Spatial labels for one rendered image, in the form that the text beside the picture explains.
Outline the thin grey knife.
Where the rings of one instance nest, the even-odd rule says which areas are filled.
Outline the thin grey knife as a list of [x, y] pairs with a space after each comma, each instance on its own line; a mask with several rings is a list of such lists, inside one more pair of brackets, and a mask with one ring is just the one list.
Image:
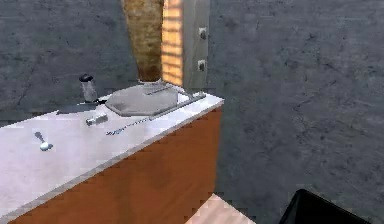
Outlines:
[[118, 134], [123, 132], [128, 127], [135, 126], [135, 125], [138, 125], [140, 123], [143, 123], [143, 122], [146, 122], [146, 121], [149, 121], [149, 120], [150, 120], [150, 117], [145, 117], [143, 119], [134, 121], [133, 123], [126, 124], [125, 126], [119, 128], [119, 129], [116, 129], [116, 130], [113, 130], [113, 131], [108, 131], [108, 132], [105, 133], [105, 135], [107, 135], [107, 136], [118, 135]]

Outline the black bin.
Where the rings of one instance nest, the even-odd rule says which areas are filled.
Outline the black bin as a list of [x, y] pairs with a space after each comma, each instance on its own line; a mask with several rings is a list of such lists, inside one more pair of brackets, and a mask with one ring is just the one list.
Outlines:
[[369, 221], [308, 191], [299, 189], [279, 224], [371, 224]]

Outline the small silver block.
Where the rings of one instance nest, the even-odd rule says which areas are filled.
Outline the small silver block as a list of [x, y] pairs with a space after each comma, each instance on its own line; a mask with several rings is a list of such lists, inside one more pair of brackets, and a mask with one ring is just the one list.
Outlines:
[[100, 113], [85, 120], [88, 126], [98, 125], [108, 120], [108, 116], [105, 113]]

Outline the orange counter with white top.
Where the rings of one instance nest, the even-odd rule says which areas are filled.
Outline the orange counter with white top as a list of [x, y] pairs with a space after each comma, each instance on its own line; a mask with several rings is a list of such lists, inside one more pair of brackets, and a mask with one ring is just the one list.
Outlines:
[[223, 104], [206, 95], [112, 136], [142, 118], [51, 112], [0, 128], [0, 224], [185, 224], [215, 188]]

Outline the grey sink basin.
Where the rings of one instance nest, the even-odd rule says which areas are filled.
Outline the grey sink basin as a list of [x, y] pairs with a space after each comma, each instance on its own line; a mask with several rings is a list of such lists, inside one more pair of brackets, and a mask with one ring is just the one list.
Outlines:
[[142, 82], [136, 86], [114, 92], [105, 106], [121, 117], [156, 116], [169, 113], [204, 98], [202, 91], [194, 94], [170, 83]]

